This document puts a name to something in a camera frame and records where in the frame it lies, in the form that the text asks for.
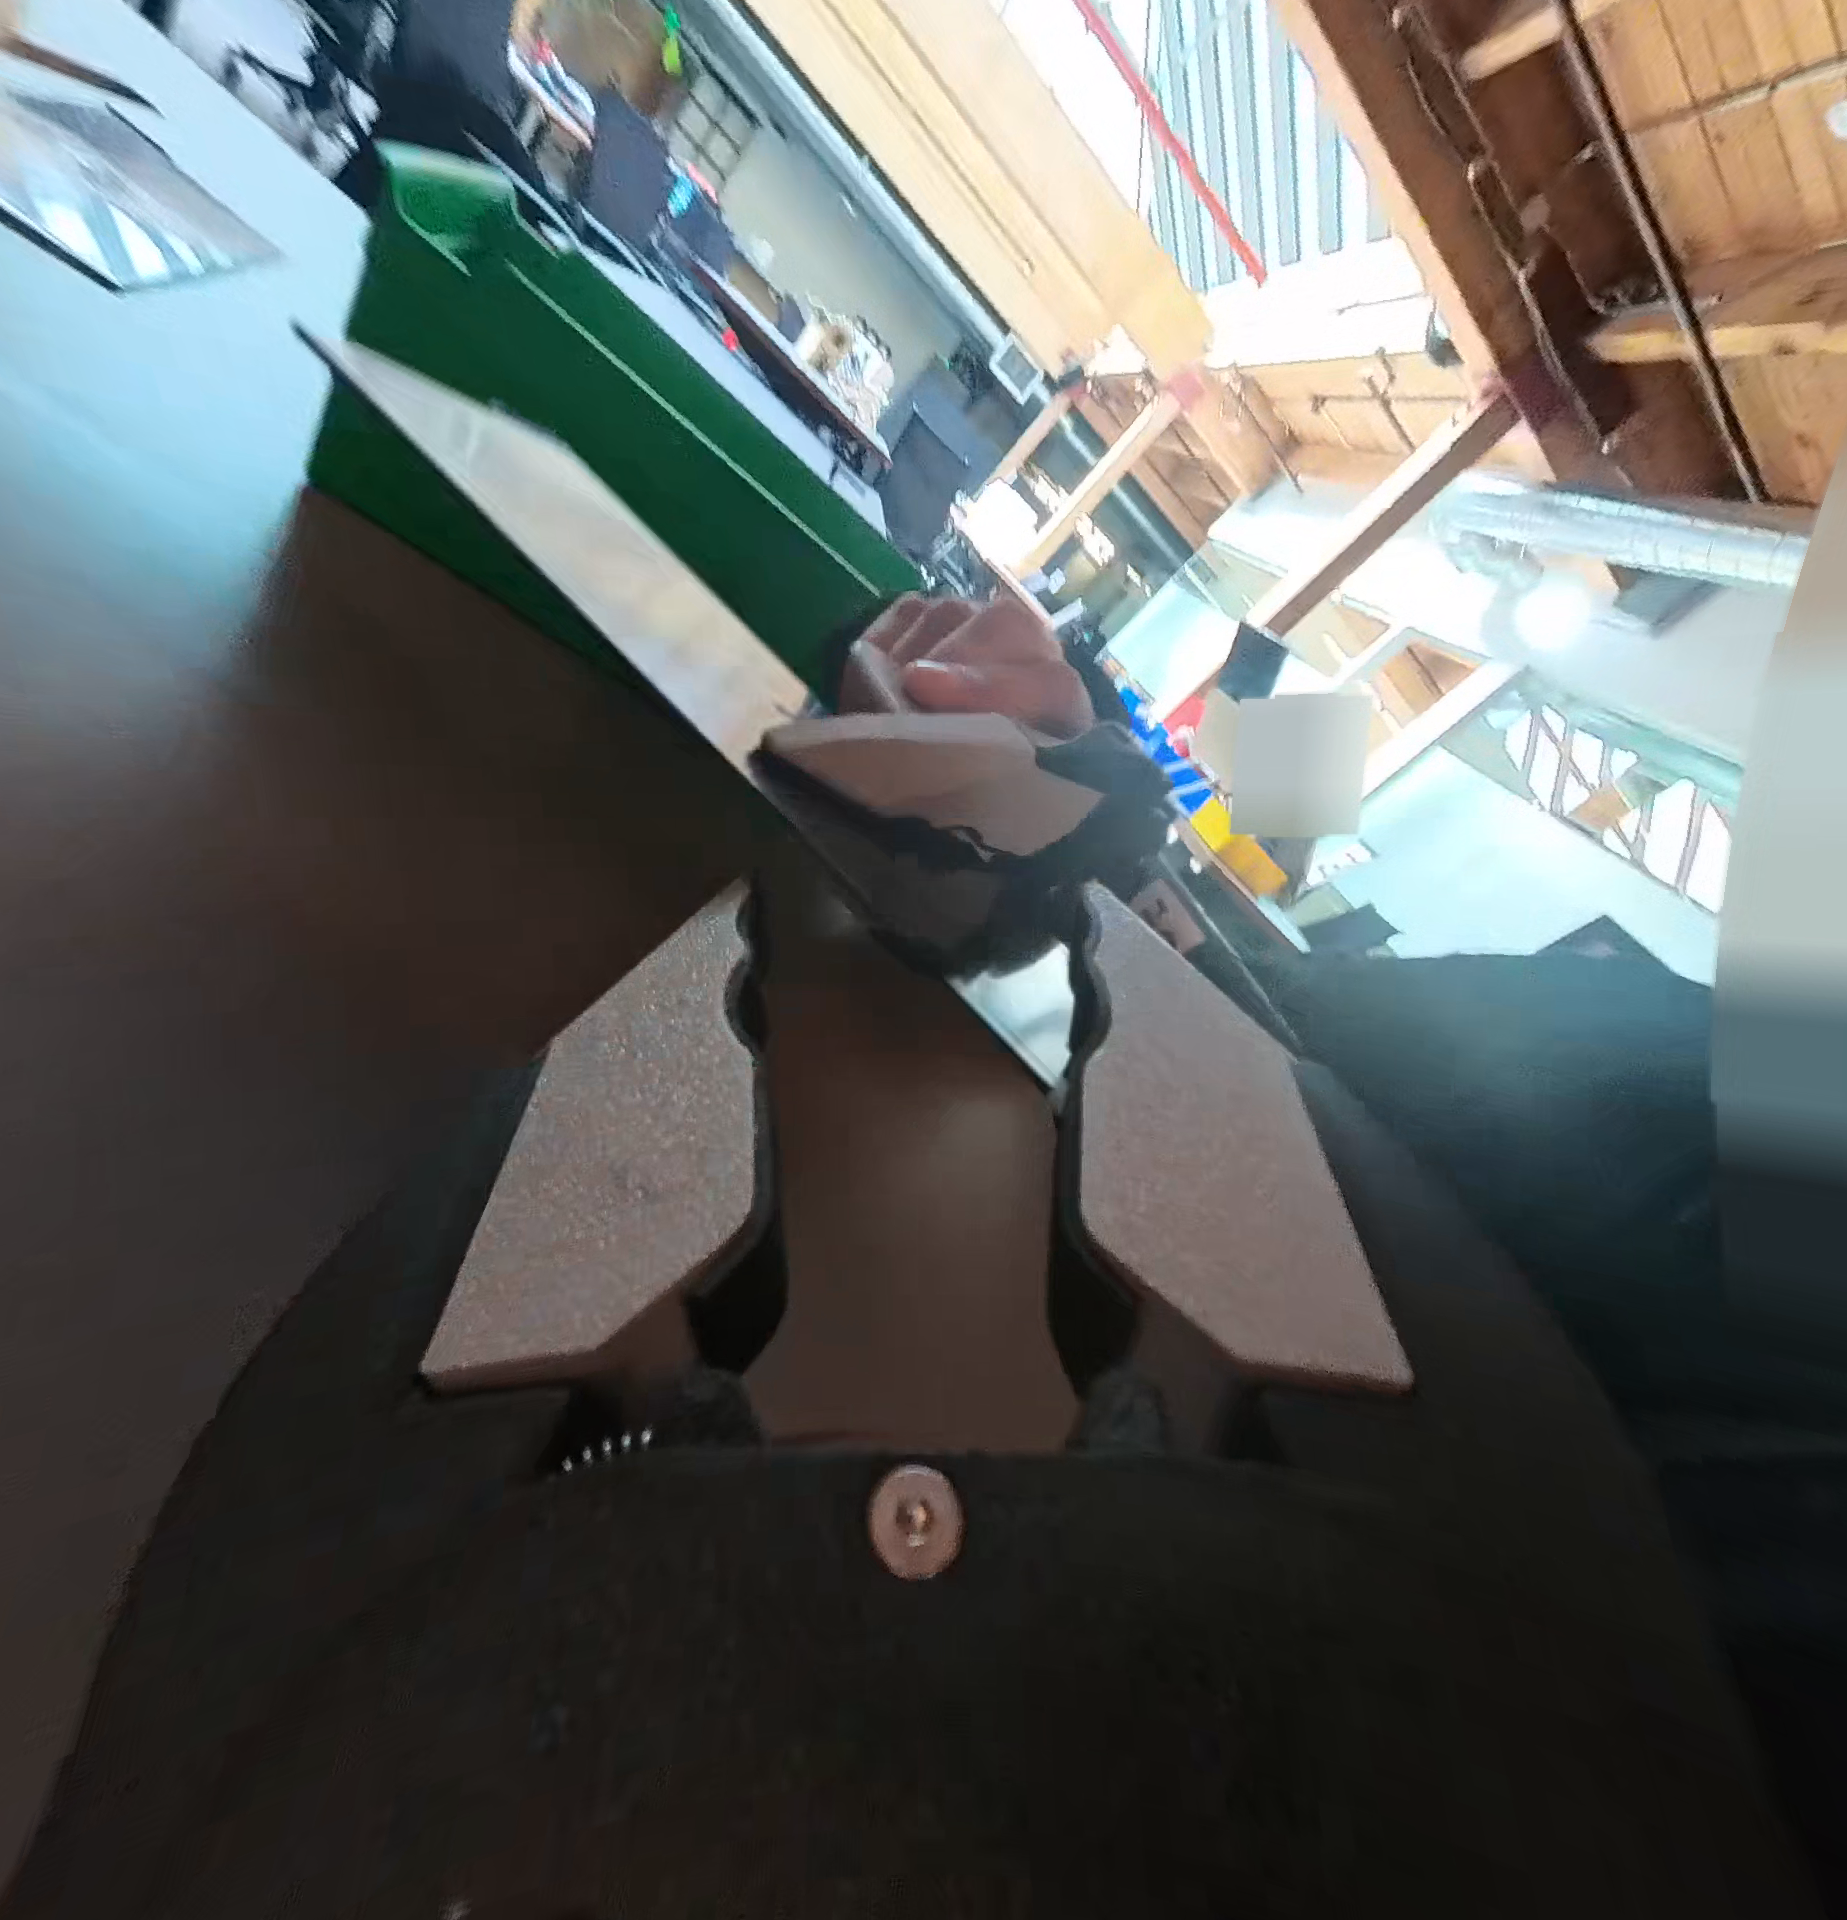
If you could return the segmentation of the cluster of blue bins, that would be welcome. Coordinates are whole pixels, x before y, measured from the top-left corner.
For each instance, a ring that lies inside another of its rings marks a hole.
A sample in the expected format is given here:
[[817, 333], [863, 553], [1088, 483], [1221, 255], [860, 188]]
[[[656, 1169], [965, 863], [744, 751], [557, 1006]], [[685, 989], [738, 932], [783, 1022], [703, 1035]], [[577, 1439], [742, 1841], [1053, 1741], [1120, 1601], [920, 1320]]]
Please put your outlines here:
[[1169, 782], [1175, 808], [1192, 818], [1216, 792], [1216, 782], [1202, 762], [1186, 751], [1177, 733], [1172, 733], [1131, 684], [1117, 684], [1117, 698], [1128, 716], [1129, 733], [1145, 757]]

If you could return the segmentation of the stack of green bins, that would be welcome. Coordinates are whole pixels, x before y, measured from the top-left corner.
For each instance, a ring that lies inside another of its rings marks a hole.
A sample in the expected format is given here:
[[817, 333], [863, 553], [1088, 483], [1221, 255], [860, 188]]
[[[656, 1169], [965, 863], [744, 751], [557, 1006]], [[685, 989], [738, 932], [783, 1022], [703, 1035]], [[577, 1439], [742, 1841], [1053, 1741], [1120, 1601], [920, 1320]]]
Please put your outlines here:
[[346, 343], [557, 440], [806, 684], [920, 593], [878, 493], [670, 290], [535, 234], [493, 165], [376, 160]]

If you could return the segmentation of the silver ventilation duct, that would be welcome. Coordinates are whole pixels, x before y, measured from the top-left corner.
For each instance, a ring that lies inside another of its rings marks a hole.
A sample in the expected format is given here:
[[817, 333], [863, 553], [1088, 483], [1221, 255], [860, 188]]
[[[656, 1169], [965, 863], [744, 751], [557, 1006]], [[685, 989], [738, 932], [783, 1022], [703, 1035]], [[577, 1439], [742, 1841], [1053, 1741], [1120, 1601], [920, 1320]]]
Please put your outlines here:
[[1443, 540], [1494, 543], [1730, 590], [1791, 593], [1818, 512], [1480, 476], [1438, 493], [1430, 522]]

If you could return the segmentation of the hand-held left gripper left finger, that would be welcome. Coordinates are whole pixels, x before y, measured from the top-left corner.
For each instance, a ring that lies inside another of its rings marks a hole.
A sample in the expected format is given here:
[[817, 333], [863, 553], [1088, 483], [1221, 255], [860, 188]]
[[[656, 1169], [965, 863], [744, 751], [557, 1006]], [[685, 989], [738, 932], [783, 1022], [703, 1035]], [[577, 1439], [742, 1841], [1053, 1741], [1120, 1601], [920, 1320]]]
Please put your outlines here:
[[787, 1261], [761, 910], [738, 882], [551, 1043], [421, 1356], [440, 1396], [742, 1377]]

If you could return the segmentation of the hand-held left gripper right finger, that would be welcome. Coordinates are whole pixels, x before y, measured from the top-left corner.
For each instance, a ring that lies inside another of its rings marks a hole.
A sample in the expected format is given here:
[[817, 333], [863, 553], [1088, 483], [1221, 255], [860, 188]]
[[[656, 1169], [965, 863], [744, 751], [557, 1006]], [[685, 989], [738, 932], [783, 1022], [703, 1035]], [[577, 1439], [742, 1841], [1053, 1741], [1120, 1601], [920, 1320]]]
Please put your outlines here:
[[1082, 1249], [1242, 1377], [1406, 1394], [1413, 1369], [1290, 1051], [1100, 885], [1070, 960], [1061, 1118]]

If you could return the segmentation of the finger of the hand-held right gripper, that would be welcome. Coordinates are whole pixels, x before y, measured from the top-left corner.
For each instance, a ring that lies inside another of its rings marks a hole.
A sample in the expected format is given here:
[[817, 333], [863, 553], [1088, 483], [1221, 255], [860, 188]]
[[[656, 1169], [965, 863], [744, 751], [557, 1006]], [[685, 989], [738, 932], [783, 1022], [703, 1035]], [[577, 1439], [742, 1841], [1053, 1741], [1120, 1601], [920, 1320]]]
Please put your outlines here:
[[759, 764], [796, 796], [868, 828], [920, 828], [978, 859], [1029, 859], [1081, 828], [1103, 794], [1050, 770], [1038, 734], [997, 715], [859, 713], [770, 728]]

